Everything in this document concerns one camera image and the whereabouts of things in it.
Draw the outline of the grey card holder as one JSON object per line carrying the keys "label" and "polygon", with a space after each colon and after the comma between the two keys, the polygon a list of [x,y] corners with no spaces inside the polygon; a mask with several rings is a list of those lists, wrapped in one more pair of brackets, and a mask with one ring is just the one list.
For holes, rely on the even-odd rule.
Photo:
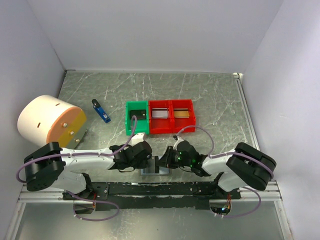
{"label": "grey card holder", "polygon": [[159,160],[158,156],[152,156],[148,162],[146,168],[140,170],[142,176],[165,176],[170,173],[169,168],[160,167],[156,165]]}

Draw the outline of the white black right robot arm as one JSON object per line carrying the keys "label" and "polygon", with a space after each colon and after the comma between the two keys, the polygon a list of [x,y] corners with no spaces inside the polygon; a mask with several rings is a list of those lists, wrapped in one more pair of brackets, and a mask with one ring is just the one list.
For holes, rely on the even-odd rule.
{"label": "white black right robot arm", "polygon": [[167,147],[155,164],[167,169],[189,167],[199,177],[213,177],[208,195],[218,199],[246,186],[264,191],[277,166],[273,158],[244,142],[229,152],[210,155],[198,153],[186,140]]}

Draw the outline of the white drum with orange lid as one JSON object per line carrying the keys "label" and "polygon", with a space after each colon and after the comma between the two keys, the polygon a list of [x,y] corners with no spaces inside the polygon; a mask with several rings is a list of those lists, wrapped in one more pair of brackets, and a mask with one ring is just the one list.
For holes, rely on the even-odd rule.
{"label": "white drum with orange lid", "polygon": [[78,106],[41,95],[33,99],[20,113],[17,129],[33,144],[57,142],[61,148],[75,149],[87,130],[87,116]]}

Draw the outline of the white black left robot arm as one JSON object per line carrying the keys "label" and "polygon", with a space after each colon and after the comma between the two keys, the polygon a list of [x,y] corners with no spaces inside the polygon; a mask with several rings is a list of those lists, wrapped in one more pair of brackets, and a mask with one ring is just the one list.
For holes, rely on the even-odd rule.
{"label": "white black left robot arm", "polygon": [[26,188],[37,192],[52,187],[86,200],[94,192],[87,170],[144,169],[151,156],[152,148],[146,141],[96,150],[62,148],[58,142],[50,142],[23,160]]}

